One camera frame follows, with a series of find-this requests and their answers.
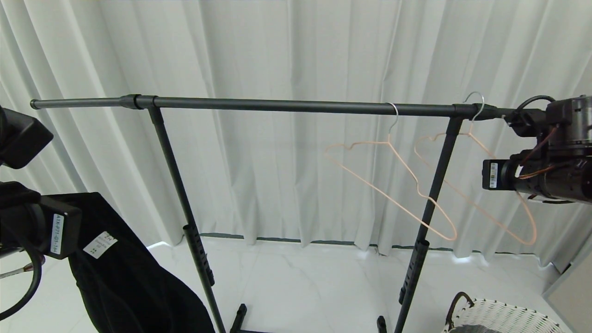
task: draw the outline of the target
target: woven basket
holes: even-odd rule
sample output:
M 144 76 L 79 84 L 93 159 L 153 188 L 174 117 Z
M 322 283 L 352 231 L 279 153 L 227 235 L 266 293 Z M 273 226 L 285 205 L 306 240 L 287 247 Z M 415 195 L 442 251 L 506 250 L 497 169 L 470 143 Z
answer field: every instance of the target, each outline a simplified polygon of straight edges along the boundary
M 456 303 L 464 297 L 466 302 Z M 442 333 L 565 333 L 547 316 L 519 306 L 488 299 L 471 299 L 466 293 L 456 294 Z

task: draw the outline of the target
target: wire hanger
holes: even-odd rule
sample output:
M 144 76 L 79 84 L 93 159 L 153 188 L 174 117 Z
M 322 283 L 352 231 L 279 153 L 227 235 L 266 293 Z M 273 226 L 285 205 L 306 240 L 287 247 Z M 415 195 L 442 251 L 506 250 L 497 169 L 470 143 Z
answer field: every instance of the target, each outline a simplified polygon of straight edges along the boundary
M 485 145 L 483 145 L 483 143 L 481 143 L 481 141 L 479 141 L 479 139 L 477 139 L 472 131 L 473 131 L 473 125 L 475 124 L 475 119 L 477 118 L 477 116 L 479 116 L 479 114 L 481 114 L 481 112 L 483 111 L 483 108 L 485 107 L 485 97 L 483 96 L 482 93 L 478 92 L 478 91 L 473 91 L 469 94 L 469 96 L 467 96 L 465 98 L 465 100 L 463 101 L 463 103 L 465 103 L 469 97 L 471 97 L 472 94 L 479 94 L 481 96 L 481 108 L 479 109 L 479 112 L 477 112 L 475 114 L 475 116 L 473 116 L 473 118 L 471 119 L 471 125 L 469 126 L 469 130 L 465 133 L 459 133 L 459 135 L 464 135 L 464 136 L 468 136 L 470 137 L 474 142 L 476 142 L 479 147 L 481 147 L 481 149 L 483 149 L 487 155 L 492 158 L 492 159 L 497 159 L 495 155 L 493 155 L 492 152 L 489 151 L 489 149 L 487 149 L 485 147 Z M 419 157 L 419 159 L 422 160 L 422 162 L 427 165 L 429 168 L 433 167 L 418 153 L 417 151 L 417 144 L 425 139 L 429 139 L 430 141 L 434 142 L 436 141 L 436 139 L 439 136 L 445 135 L 446 133 L 438 133 L 435 136 L 431 137 L 431 136 L 422 136 L 420 137 L 416 142 L 415 145 L 413 146 L 413 150 L 415 151 L 415 155 L 417 155 L 417 157 Z M 536 231 L 536 223 L 535 223 L 535 218 L 532 216 L 532 213 L 530 212 L 530 209 L 528 208 L 528 205 L 526 204 L 526 200 L 520 195 L 520 193 L 518 191 L 516 192 L 516 195 L 518 196 L 520 203 L 522 204 L 522 207 L 524 207 L 526 214 L 528 215 L 528 219 L 530 221 L 530 225 L 532 226 L 532 237 L 529 241 L 525 241 L 524 239 L 518 237 L 515 233 L 511 232 L 507 226 L 503 225 L 501 222 L 499 222 L 496 218 L 494 218 L 492 215 L 490 215 L 489 213 L 487 213 L 481 206 L 477 205 L 477 203 L 475 203 L 474 201 L 472 201 L 466 194 L 464 194 L 460 189 L 458 189 L 457 187 L 455 187 L 454 185 L 452 185 L 448 180 L 446 180 L 446 178 L 444 178 L 444 182 L 450 186 L 454 192 L 458 193 L 461 197 L 463 197 L 465 199 L 466 202 L 468 202 L 469 204 L 471 204 L 473 207 L 475 207 L 479 212 L 481 212 L 483 215 L 485 215 L 485 217 L 487 217 L 488 219 L 490 219 L 492 222 L 494 222 L 496 225 L 498 225 L 500 228 L 504 229 L 504 231 L 506 231 L 510 236 L 512 236 L 514 239 L 516 239 L 517 241 L 519 241 L 520 243 L 524 244 L 524 245 L 533 245 L 536 242 L 536 237 L 537 237 L 537 231 Z
M 382 194 L 384 197 L 386 197 L 387 199 L 389 199 L 389 201 L 391 201 L 392 203 L 394 203 L 395 205 L 397 205 L 400 209 L 402 209 L 404 212 L 406 212 L 413 219 L 415 219 L 416 221 L 418 221 L 419 223 L 421 223 L 423 226 L 425 226 L 428 229 L 430 229 L 431 231 L 433 231 L 438 236 L 442 237 L 443 239 L 445 239 L 447 241 L 454 241 L 458 237 L 458 233 L 456 231 L 456 227 L 454 226 L 454 223 L 452 223 L 452 221 L 450 220 L 450 218 L 448 217 L 448 215 L 446 214 L 446 212 L 444 212 L 444 210 L 440 207 L 440 205 L 436 202 L 436 200 L 434 200 L 433 198 L 431 198 L 429 196 L 426 196 L 426 195 L 424 195 L 424 194 L 421 193 L 421 191 L 419 190 L 419 181 L 417 180 L 417 177 L 415 176 L 415 174 L 413 173 L 413 171 L 411 171 L 411 169 L 409 168 L 409 166 L 407 165 L 407 163 L 405 163 L 405 161 L 403 160 L 403 158 L 399 155 L 399 153 L 397 152 L 397 150 L 391 144 L 391 131 L 392 131 L 392 128 L 397 124 L 397 122 L 399 120 L 399 110 L 397 109 L 397 106 L 395 104 L 393 104 L 393 103 L 387 103 L 387 104 L 392 105 L 392 107 L 395 109 L 396 118 L 395 118 L 395 121 L 393 122 L 393 124 L 391 125 L 391 127 L 389 127 L 389 129 L 388 129 L 388 136 L 387 136 L 387 140 L 386 141 L 360 141 L 360 142 L 354 142 L 354 143 L 352 143 L 349 147 L 346 146 L 346 145 L 344 145 L 344 144 L 342 144 L 342 143 L 337 143 L 337 144 L 330 145 L 327 148 L 325 148 L 324 155 L 325 155 L 326 158 L 328 158 L 329 160 L 331 160 L 333 163 L 337 164 L 339 167 L 341 167 L 345 171 L 351 173 L 357 179 L 363 181 L 366 185 L 372 187 L 374 190 L 376 190 L 377 192 L 379 192 L 380 194 Z M 403 207 L 400 203 L 398 203 L 396 200 L 394 200 L 393 198 L 391 198 L 388 194 L 384 193 L 378 187 L 374 186 L 372 183 L 370 183 L 369 181 L 365 180 L 364 178 L 362 178 L 361 176 L 359 176 L 358 174 L 356 174 L 355 172 L 353 172 L 352 170 L 350 170 L 349 168 L 347 168 L 346 166 L 344 166 L 342 163 L 340 163 L 337 159 L 335 159 L 334 157 L 332 157 L 329 154 L 329 149 L 331 149 L 331 148 L 344 147 L 346 150 L 351 151 L 353 149 L 353 147 L 358 146 L 358 145 L 387 145 L 387 146 L 389 146 L 389 148 L 391 148 L 392 152 L 395 154 L 395 156 L 397 157 L 397 159 L 399 161 L 401 161 L 401 163 L 405 166 L 405 169 L 407 169 L 407 171 L 411 174 L 411 176 L 415 180 L 415 184 L 416 184 L 416 187 L 417 187 L 417 193 L 418 193 L 418 195 L 420 197 L 422 197 L 422 198 L 425 198 L 425 199 L 430 200 L 438 208 L 438 210 L 440 210 L 440 212 L 442 212 L 442 214 L 444 215 L 444 217 L 446 218 L 446 220 L 448 221 L 448 223 L 450 223 L 450 226 L 452 227 L 452 230 L 454 232 L 454 236 L 453 237 L 448 237 L 448 236 L 445 236 L 444 234 L 440 233 L 438 230 L 434 229 L 433 227 L 431 227 L 430 225 L 428 225 L 426 222 L 422 221 L 415 214 L 413 214 L 412 212 L 410 212 L 408 209 L 406 209 L 405 207 Z

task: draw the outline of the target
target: metal hanger hook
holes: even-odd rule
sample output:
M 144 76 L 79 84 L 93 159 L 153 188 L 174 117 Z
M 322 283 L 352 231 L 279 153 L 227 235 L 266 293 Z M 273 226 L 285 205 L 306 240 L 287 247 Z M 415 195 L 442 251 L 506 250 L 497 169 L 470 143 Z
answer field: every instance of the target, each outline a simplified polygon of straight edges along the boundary
M 394 103 L 387 103 L 387 104 L 391 104 L 392 107 L 395 108 L 395 112 L 397 113 L 397 116 L 395 118 L 395 122 L 391 125 L 391 127 L 388 128 L 388 134 L 391 134 L 391 130 L 392 128 L 395 126 L 395 124 L 397 124 L 397 122 L 399 121 L 399 110 L 397 109 L 397 106 Z
M 471 122 L 475 121 L 475 118 L 477 118 L 477 116 L 479 116 L 482 112 L 483 112 L 483 108 L 485 108 L 485 97 L 483 96 L 482 93 L 478 92 L 478 91 L 472 91 L 469 96 L 467 96 L 465 98 L 465 100 L 463 101 L 466 102 L 469 100 L 469 97 L 471 97 L 472 94 L 479 94 L 479 96 L 481 96 L 481 109 L 479 109 L 479 112 L 477 112 L 477 114 L 471 119 Z

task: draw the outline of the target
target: basket handle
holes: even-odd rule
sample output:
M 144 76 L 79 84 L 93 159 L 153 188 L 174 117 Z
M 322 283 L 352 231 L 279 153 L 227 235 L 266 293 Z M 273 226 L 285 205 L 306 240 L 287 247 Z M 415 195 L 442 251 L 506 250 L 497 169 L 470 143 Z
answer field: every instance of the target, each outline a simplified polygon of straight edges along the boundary
M 466 293 L 459 292 L 458 294 L 456 294 L 456 296 L 454 296 L 454 299 L 452 300 L 452 304 L 450 304 L 450 309 L 448 309 L 448 314 L 446 315 L 446 324 L 448 325 L 448 330 L 451 330 L 454 327 L 454 323 L 452 322 L 452 313 L 454 312 L 454 308 L 456 307 L 456 303 L 458 303 L 458 300 L 461 299 L 461 297 L 466 298 L 466 300 L 471 305 L 470 308 L 475 306 L 475 303 L 471 300 L 469 295 L 467 295 Z

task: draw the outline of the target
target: white curtain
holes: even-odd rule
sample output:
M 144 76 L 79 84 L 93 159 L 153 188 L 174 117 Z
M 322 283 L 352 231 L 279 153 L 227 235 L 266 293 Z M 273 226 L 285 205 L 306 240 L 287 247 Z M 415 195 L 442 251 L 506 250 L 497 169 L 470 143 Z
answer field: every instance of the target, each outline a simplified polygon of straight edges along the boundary
M 174 244 L 182 214 L 145 111 L 33 111 L 29 100 L 138 93 L 453 104 L 479 90 L 489 104 L 515 107 L 538 94 L 592 92 L 591 15 L 589 0 L 3 0 L 0 103 L 38 117 L 56 138 L 28 167 L 3 168 L 0 177 L 42 193 L 99 191 L 147 244 Z M 386 139 L 394 117 L 163 112 L 201 232 L 244 235 L 250 244 L 257 237 L 378 244 L 383 254 L 414 243 L 417 222 L 323 157 L 332 143 Z M 393 130 L 426 194 L 433 172 L 413 143 L 445 127 L 446 119 L 401 117 Z M 475 134 L 499 158 L 535 142 L 502 120 L 479 122 Z M 420 152 L 435 165 L 441 145 L 424 143 Z M 425 202 L 388 148 L 332 154 L 421 216 Z M 486 157 L 460 137 L 448 180 L 528 240 L 515 195 L 481 189 Z M 533 252 L 546 264 L 575 246 L 570 236 L 591 212 L 530 204 L 539 237 L 523 246 L 450 188 L 440 197 L 459 238 L 429 233 L 429 240 L 459 257 Z M 439 212 L 433 226 L 452 234 Z

